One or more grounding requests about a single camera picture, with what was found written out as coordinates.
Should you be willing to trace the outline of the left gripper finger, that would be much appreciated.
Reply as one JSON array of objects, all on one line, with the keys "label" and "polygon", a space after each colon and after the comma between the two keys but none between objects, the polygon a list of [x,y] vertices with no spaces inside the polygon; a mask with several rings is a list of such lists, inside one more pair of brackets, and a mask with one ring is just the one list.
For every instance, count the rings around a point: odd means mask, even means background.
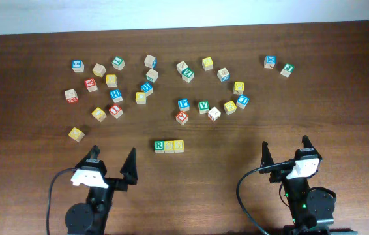
[{"label": "left gripper finger", "polygon": [[100,160],[98,159],[98,155],[100,154],[100,149],[97,145],[94,145],[89,153],[80,161],[81,165],[86,163],[98,163]]},{"label": "left gripper finger", "polygon": [[129,185],[136,185],[138,182],[138,171],[136,165],[136,148],[132,148],[128,157],[126,158],[120,173],[123,175],[123,179]]}]

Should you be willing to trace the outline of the green R block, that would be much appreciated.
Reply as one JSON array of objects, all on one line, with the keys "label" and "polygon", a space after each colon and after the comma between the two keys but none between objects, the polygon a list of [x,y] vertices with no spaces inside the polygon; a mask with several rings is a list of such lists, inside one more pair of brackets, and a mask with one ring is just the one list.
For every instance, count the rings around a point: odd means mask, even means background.
[{"label": "green R block", "polygon": [[156,140],[154,142],[154,151],[155,153],[164,153],[164,141],[163,140]]}]

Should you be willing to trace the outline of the yellow S block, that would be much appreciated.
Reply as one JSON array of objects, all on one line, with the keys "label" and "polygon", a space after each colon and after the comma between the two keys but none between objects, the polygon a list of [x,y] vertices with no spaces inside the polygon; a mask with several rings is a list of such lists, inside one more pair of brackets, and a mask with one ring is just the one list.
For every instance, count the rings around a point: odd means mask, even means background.
[{"label": "yellow S block", "polygon": [[174,152],[174,141],[173,140],[164,141],[164,152],[165,153]]}]

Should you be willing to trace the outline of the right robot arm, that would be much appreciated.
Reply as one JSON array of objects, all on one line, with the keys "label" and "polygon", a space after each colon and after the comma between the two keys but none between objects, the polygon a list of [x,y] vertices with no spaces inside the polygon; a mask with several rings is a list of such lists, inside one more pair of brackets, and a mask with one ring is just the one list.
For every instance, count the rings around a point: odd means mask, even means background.
[{"label": "right robot arm", "polygon": [[275,163],[268,143],[262,143],[262,174],[270,174],[270,183],[281,183],[293,219],[292,225],[283,228],[283,234],[357,234],[357,231],[340,228],[331,230],[334,223],[336,193],[324,187],[311,187],[308,179],[318,173],[322,156],[309,138],[302,137],[303,148],[292,159]]}]

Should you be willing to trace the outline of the yellow block near arm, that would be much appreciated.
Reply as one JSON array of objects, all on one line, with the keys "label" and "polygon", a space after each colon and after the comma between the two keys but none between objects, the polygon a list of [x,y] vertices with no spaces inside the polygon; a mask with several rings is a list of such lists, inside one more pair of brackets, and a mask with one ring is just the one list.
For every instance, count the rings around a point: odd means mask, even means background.
[{"label": "yellow block near arm", "polygon": [[71,137],[71,139],[73,139],[77,142],[81,142],[81,140],[85,136],[85,133],[83,131],[79,130],[78,128],[73,127],[70,130],[70,132],[68,133],[68,136]]}]

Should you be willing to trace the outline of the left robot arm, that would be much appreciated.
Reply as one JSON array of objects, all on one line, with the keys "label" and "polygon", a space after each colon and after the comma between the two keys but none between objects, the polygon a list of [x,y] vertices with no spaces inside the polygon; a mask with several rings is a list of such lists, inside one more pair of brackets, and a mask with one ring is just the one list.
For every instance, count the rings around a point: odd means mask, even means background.
[{"label": "left robot arm", "polygon": [[107,169],[104,162],[98,159],[99,153],[98,146],[94,145],[75,166],[70,179],[74,186],[88,186],[89,192],[84,203],[77,203],[66,212],[65,225],[69,235],[103,235],[114,192],[126,192],[130,185],[138,182],[135,148],[131,149],[120,170],[122,178],[105,177]]}]

